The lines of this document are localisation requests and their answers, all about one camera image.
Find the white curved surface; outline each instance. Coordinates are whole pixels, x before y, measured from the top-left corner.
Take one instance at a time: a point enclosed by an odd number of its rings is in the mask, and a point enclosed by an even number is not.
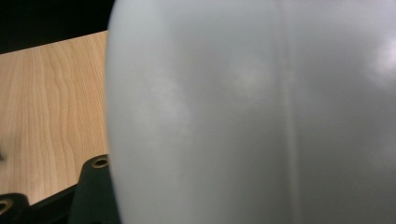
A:
[[[395,223],[396,3],[119,0],[123,223]]]

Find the small dark object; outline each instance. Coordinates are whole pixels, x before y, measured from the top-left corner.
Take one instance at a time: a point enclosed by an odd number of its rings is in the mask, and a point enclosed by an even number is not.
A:
[[[120,223],[107,156],[86,161],[75,186],[31,206],[22,194],[0,195],[0,223]]]

